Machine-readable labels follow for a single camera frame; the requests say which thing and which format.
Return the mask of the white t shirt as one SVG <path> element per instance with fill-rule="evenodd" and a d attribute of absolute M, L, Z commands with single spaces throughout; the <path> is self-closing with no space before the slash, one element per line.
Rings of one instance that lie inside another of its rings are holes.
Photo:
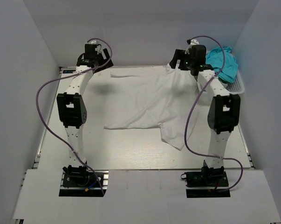
<path fill-rule="evenodd" d="M 181 150 L 199 116 L 193 76 L 179 69 L 127 68 L 110 73 L 104 128 L 159 128 L 162 141 Z"/>

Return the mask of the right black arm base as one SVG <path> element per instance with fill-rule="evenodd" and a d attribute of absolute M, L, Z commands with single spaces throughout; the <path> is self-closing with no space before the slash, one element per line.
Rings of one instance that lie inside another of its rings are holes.
<path fill-rule="evenodd" d="M 226 172 L 221 168 L 203 166 L 200 171 L 184 172 L 180 176 L 185 181 L 187 198 L 227 198 L 230 197 Z"/>

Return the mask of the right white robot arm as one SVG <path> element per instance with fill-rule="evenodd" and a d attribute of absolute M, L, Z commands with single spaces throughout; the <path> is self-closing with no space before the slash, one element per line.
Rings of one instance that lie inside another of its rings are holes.
<path fill-rule="evenodd" d="M 223 168 L 226 145 L 231 132 L 238 125 L 240 115 L 240 96 L 230 93 L 219 81 L 214 68 L 206 64 L 206 47 L 191 44 L 187 50 L 176 49 L 169 66 L 174 69 L 190 71 L 191 75 L 211 100 L 207 123 L 211 129 L 208 154 L 204 166 Z"/>

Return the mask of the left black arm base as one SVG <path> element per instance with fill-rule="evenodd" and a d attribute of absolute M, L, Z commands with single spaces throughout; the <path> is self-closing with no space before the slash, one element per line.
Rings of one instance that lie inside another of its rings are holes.
<path fill-rule="evenodd" d="M 87 167 L 63 167 L 60 197 L 103 197 L 109 180 L 108 170 L 93 173 Z"/>

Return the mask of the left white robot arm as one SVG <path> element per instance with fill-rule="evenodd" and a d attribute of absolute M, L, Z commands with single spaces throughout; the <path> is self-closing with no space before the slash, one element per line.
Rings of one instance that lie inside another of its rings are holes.
<path fill-rule="evenodd" d="M 84 53 L 78 59 L 75 75 L 65 92 L 57 94 L 59 119 L 65 127 L 69 157 L 74 161 L 87 162 L 83 155 L 83 126 L 87 121 L 87 109 L 83 100 L 89 80 L 97 72 L 114 66 L 107 48 L 96 40 L 84 45 Z"/>

